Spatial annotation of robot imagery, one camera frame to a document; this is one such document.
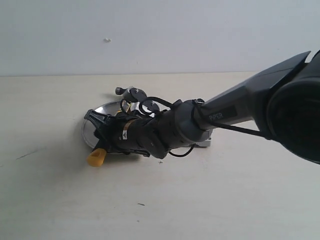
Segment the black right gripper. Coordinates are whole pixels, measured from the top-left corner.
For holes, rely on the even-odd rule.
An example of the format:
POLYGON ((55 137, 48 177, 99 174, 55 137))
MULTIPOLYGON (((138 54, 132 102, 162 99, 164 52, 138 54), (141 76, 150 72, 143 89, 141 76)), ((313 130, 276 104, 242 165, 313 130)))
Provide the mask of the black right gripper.
POLYGON ((154 156, 148 134, 153 117, 110 115, 89 109, 84 119, 96 128, 93 134, 98 142, 93 150, 104 149, 108 154, 154 156))

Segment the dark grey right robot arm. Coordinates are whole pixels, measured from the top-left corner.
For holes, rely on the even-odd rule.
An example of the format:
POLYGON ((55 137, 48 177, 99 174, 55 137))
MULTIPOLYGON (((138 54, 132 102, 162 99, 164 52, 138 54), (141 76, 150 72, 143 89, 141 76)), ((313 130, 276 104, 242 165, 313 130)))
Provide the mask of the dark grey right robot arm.
POLYGON ((320 56, 303 52, 263 70, 225 92, 168 102, 135 87, 118 87, 115 114, 90 109, 97 143, 87 163, 99 167, 107 154, 163 159, 174 149, 207 140, 220 128, 280 143, 294 155, 320 162, 320 56))

